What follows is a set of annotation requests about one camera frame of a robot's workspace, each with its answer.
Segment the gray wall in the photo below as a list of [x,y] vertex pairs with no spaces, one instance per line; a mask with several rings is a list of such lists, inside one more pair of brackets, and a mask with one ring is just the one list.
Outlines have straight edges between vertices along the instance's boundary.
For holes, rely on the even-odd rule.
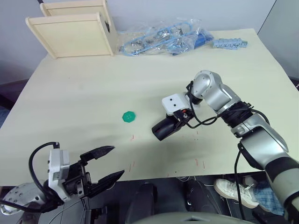
[[299,0],[277,0],[258,36],[287,75],[299,78]]
[[[55,2],[64,0],[44,0]],[[209,30],[259,31],[274,0],[108,0],[115,26],[175,17],[200,18]],[[46,51],[25,24],[42,16],[37,0],[0,0],[0,84],[27,79]]]

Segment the green hexagonal token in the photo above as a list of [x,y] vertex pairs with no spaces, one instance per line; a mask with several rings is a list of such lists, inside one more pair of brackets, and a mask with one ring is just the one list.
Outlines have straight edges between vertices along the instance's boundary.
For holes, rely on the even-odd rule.
[[124,122],[128,122],[128,123],[130,123],[130,122],[132,122],[133,120],[135,120],[135,117],[136,117],[136,115],[135,115],[134,112],[132,112],[132,111],[128,111],[128,112],[125,112],[125,113],[123,114],[122,119],[123,119]]

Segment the beige tabletop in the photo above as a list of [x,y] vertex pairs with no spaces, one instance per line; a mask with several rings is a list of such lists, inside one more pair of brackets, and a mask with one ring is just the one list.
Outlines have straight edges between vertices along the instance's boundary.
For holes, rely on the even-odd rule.
[[[31,182],[28,158],[48,141],[59,141],[71,163],[96,147],[116,146],[87,165],[94,182],[122,169],[121,180],[233,173],[239,140],[221,119],[194,130],[185,126],[161,142],[151,132],[165,118],[161,99],[185,91],[200,70],[218,73],[265,113],[299,160],[299,94],[284,70],[253,29],[212,33],[216,39],[240,37],[248,47],[207,45],[178,56],[46,56],[0,129],[0,185]],[[134,122],[122,120],[126,111],[136,113]],[[197,115],[205,119],[214,112],[202,103]],[[47,179],[49,149],[34,159],[40,179]],[[256,169],[241,156],[238,171]]]

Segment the plastic bag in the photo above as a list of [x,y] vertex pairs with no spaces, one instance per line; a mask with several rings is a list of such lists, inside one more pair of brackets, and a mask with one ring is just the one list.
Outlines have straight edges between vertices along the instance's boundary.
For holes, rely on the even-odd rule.
[[213,39],[200,27],[200,20],[176,19],[172,22],[161,21],[152,26],[141,23],[130,30],[119,32],[118,49],[119,53],[127,56],[165,52],[176,55],[199,46],[196,44],[199,36],[201,45]]

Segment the silver robot arm segment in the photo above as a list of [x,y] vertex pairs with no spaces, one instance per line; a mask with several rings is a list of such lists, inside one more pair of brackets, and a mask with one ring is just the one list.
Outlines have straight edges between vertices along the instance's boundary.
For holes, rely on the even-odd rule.
[[203,70],[193,82],[192,94],[204,99],[241,138],[238,147],[257,169],[265,170],[273,191],[285,207],[286,218],[298,221],[299,164],[288,154],[284,139],[258,113],[221,81],[218,74]]

